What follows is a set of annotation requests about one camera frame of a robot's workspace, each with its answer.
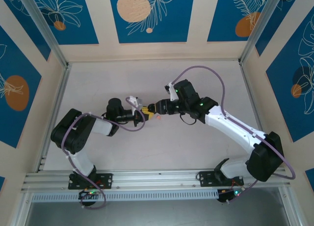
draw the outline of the enclosure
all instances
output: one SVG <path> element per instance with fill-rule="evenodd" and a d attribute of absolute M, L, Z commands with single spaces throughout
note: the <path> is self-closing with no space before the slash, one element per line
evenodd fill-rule
<path fill-rule="evenodd" d="M 1 225 L 314 224 L 313 0 L 0 0 L 0 10 Z M 246 194 L 234 181 L 204 187 L 199 173 L 243 147 L 188 115 L 155 114 L 138 132 L 90 134 L 84 150 L 112 178 L 106 206 L 82 209 L 52 130 L 72 108 L 101 116 L 111 98 L 124 109 L 129 96 L 168 99 L 165 86 L 192 66 L 221 76 L 227 112 L 279 134 L 296 178 L 243 176 Z M 183 79 L 221 104 L 212 72 Z M 291 175 L 284 164 L 275 173 Z M 235 202 L 217 201 L 233 187 Z"/>

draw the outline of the work surface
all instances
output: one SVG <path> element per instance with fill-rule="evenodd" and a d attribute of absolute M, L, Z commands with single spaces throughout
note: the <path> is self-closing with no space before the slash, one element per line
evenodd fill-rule
<path fill-rule="evenodd" d="M 108 100 L 125 97 L 143 99 L 149 105 L 170 98 L 164 86 L 184 69 L 204 65 L 216 70 L 226 85 L 225 109 L 257 128 L 257 123 L 237 61 L 154 60 L 74 63 L 59 109 L 57 123 L 71 109 L 101 115 Z M 222 86 L 204 69 L 193 69 L 187 78 L 200 97 L 221 102 Z M 98 170 L 152 170 L 214 168 L 227 157 L 245 155 L 244 150 L 225 134 L 198 121 L 184 124 L 179 115 L 156 115 L 139 132 L 119 129 L 113 137 L 91 133 L 84 147 Z M 50 143 L 44 170 L 71 170 L 64 153 Z"/>

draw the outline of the wall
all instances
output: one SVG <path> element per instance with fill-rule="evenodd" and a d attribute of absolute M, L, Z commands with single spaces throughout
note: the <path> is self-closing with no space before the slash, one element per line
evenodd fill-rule
<path fill-rule="evenodd" d="M 312 103 L 307 103 L 311 97 L 306 96 L 311 96 L 312 88 L 307 88 L 311 83 L 306 84 L 300 78 L 309 78 L 306 74 L 313 68 L 312 63 L 301 59 L 306 57 L 310 62 L 312 53 L 304 53 L 303 43 L 300 43 L 303 39 L 309 47 L 312 44 L 313 38 L 307 36 L 313 28 L 313 6 L 313 0 L 295 0 L 292 7 L 286 9 L 287 15 L 269 37 L 263 52 L 254 49 L 243 65 L 265 131 L 273 130 L 280 135 L 285 157 L 296 170 L 296 180 L 291 181 L 291 185 L 309 225 L 314 224 L 314 193 L 305 171 L 314 167 L 314 127 Z"/>
<path fill-rule="evenodd" d="M 0 13 L 0 44 L 5 49 L 0 59 L 5 82 L 0 86 L 7 89 L 0 91 L 0 176 L 5 178 L 0 192 L 0 225 L 4 226 L 10 222 L 25 174 L 34 171 L 63 69 L 52 53 L 44 56 L 47 51 L 39 49 L 45 46 L 38 41 L 34 44 L 4 0 L 0 0 Z M 21 77 L 27 83 L 19 88 L 16 79 Z"/>
<path fill-rule="evenodd" d="M 35 0 L 68 61 L 235 59 L 266 1 Z"/>

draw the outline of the orange dot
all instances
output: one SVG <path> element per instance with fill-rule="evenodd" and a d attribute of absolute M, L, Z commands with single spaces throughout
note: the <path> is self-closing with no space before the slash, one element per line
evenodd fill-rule
<path fill-rule="evenodd" d="M 23 77 L 19 75 L 12 75 L 7 80 L 6 83 L 9 85 L 4 86 L 9 89 L 8 92 L 5 93 L 5 100 L 6 103 L 15 111 L 23 111 L 28 104 L 29 100 L 29 88 L 27 82 L 24 80 Z M 19 92 L 14 92 L 14 90 L 10 90 L 11 86 L 14 88 L 19 88 Z"/>
<path fill-rule="evenodd" d="M 64 31 L 65 30 L 65 24 L 63 23 L 63 22 L 60 22 L 60 21 L 55 21 L 54 23 L 53 23 L 53 26 L 57 29 L 57 30 L 59 30 L 59 31 Z"/>
<path fill-rule="evenodd" d="M 301 88 L 301 86 L 298 85 L 298 84 L 293 85 L 293 87 L 291 88 L 291 94 L 292 94 L 292 96 L 297 99 L 298 97 L 301 96 L 301 93 L 302 93 L 302 88 Z"/>
<path fill-rule="evenodd" d="M 235 27 L 235 33 L 238 37 L 248 37 L 251 35 L 252 30 L 259 19 L 261 13 L 254 12 L 242 18 Z"/>

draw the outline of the cable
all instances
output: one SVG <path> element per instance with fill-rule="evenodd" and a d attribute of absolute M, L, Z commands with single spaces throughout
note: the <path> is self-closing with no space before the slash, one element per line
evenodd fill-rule
<path fill-rule="evenodd" d="M 87 176 L 85 176 L 81 171 L 79 171 L 79 169 L 78 169 L 78 168 L 76 167 L 76 165 L 73 163 L 73 161 L 72 161 L 72 159 L 71 159 L 71 157 L 70 157 L 70 155 L 69 155 L 69 152 L 68 152 L 67 150 L 65 150 L 65 148 L 64 148 L 65 140 L 67 139 L 67 137 L 68 137 L 70 131 L 71 131 L 72 128 L 75 126 L 75 124 L 76 124 L 81 118 L 86 117 L 86 116 L 91 116 L 91 117 L 94 117 L 94 118 L 96 118 L 96 119 L 101 119 L 101 120 L 107 121 L 107 122 L 109 122 L 109 123 L 112 123 L 112 124 L 114 124 L 114 125 L 119 126 L 120 128 L 122 128 L 122 129 L 124 129 L 124 130 L 126 130 L 126 131 L 135 132 L 135 131 L 141 130 L 141 129 L 144 127 L 144 125 L 145 125 L 145 117 L 144 117 L 144 114 L 142 113 L 142 111 L 141 111 L 140 109 L 138 109 L 135 105 L 133 105 L 129 100 L 130 100 L 130 98 L 127 97 L 127 98 L 126 98 L 126 102 L 127 102 L 128 104 L 130 104 L 132 107 L 134 107 L 134 108 L 141 114 L 141 116 L 142 116 L 142 118 L 143 118 L 143 124 L 142 124 L 142 126 L 141 126 L 140 128 L 138 128 L 138 129 L 129 129 L 129 128 L 126 128 L 126 127 L 120 125 L 119 123 L 116 123 L 116 122 L 113 122 L 113 121 L 109 121 L 109 120 L 105 119 L 103 116 L 98 117 L 98 116 L 92 115 L 92 114 L 90 114 L 90 113 L 84 113 L 84 114 L 81 114 L 80 116 L 78 116 L 78 117 L 73 121 L 73 123 L 70 125 L 70 127 L 68 128 L 67 132 L 65 133 L 65 135 L 64 135 L 64 137 L 63 137 L 63 139 L 62 139 L 62 142 L 61 142 L 61 149 L 62 149 L 62 151 L 66 154 L 66 157 L 69 159 L 69 162 L 70 162 L 70 164 L 72 165 L 72 167 L 74 168 L 74 170 L 75 170 L 80 176 L 82 176 L 85 180 L 87 180 L 88 182 L 90 182 L 97 190 L 99 190 L 100 193 L 101 193 L 101 194 L 103 195 L 103 197 L 104 197 L 104 202 L 103 202 L 103 204 L 102 204 L 101 206 L 97 206 L 97 207 L 85 207 L 85 206 L 83 205 L 83 199 L 84 199 L 84 198 L 81 198 L 80 204 L 81 204 L 82 208 L 89 209 L 89 210 L 101 209 L 101 208 L 103 208 L 103 207 L 105 206 L 105 204 L 106 204 L 106 196 L 105 196 L 105 193 L 103 192 L 103 190 L 102 190 L 96 183 L 94 183 L 94 182 L 93 182 L 92 180 L 90 180 Z"/>
<path fill-rule="evenodd" d="M 185 120 L 183 120 L 182 114 L 180 114 L 180 118 L 181 118 L 181 120 L 182 120 L 184 123 L 186 123 L 186 124 L 189 125 L 189 126 L 194 125 L 194 124 L 197 122 L 197 120 L 194 119 L 194 122 L 193 122 L 193 123 L 187 123 Z"/>
<path fill-rule="evenodd" d="M 231 122 L 233 122 L 234 124 L 236 124 L 237 126 L 241 127 L 242 129 L 246 130 L 249 134 L 251 135 L 254 135 L 254 132 L 251 131 L 250 129 L 248 129 L 247 127 L 243 126 L 242 124 L 240 124 L 239 122 L 235 121 L 234 119 L 232 119 L 231 117 L 227 116 L 226 112 L 225 112 L 225 109 L 224 109 L 224 101 L 225 101 L 225 94 L 226 94 L 226 88 L 225 88 L 225 83 L 223 82 L 221 76 L 213 69 L 209 68 L 209 67 L 206 67 L 206 66 L 192 66 L 192 67 L 189 67 L 187 69 L 185 69 L 173 82 L 172 84 L 174 85 L 176 83 L 176 81 L 181 77 L 183 76 L 183 74 L 185 74 L 187 71 L 191 70 L 191 69 L 194 69 L 194 68 L 203 68 L 203 69 L 207 69 L 209 71 L 211 71 L 212 73 L 214 73 L 218 79 L 220 80 L 221 82 L 221 85 L 222 85 L 222 97 L 221 97 L 221 112 L 222 114 L 225 116 L 225 118 L 229 119 Z M 266 140 L 264 140 L 262 137 L 256 135 L 255 136 L 257 139 L 259 139 L 261 142 L 263 142 L 264 144 L 266 144 L 273 152 L 275 152 L 279 157 L 280 159 L 286 164 L 286 166 L 289 168 L 289 170 L 291 171 L 291 175 L 292 176 L 284 176 L 284 175 L 280 175 L 280 174 L 276 174 L 276 173 L 273 173 L 274 176 L 278 176 L 278 177 L 281 177 L 281 178 L 286 178 L 286 179 L 295 179 L 295 172 L 294 172 L 294 169 L 293 167 L 290 165 L 290 163 L 281 155 L 281 153 L 279 153 L 270 143 L 268 143 Z M 247 189 L 245 189 L 242 194 L 251 189 L 256 183 L 257 183 L 258 180 L 256 180 L 250 187 L 248 187 Z"/>

